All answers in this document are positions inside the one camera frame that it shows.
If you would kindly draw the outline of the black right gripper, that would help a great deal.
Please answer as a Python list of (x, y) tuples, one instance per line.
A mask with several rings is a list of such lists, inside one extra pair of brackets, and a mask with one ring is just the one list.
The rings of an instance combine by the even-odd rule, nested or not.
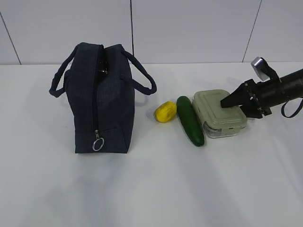
[(241, 110), (247, 118), (261, 119), (271, 115), (269, 107), (263, 105), (261, 94), (253, 79), (242, 83), (234, 92), (220, 102), (222, 108), (241, 106)]

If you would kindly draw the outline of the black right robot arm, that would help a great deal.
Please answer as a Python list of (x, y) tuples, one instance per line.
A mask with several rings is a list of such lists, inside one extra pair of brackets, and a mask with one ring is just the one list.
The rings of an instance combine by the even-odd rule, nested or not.
[(239, 106), (248, 118), (272, 114), (270, 108), (303, 97), (303, 71), (256, 83), (247, 80), (221, 100), (222, 108)]

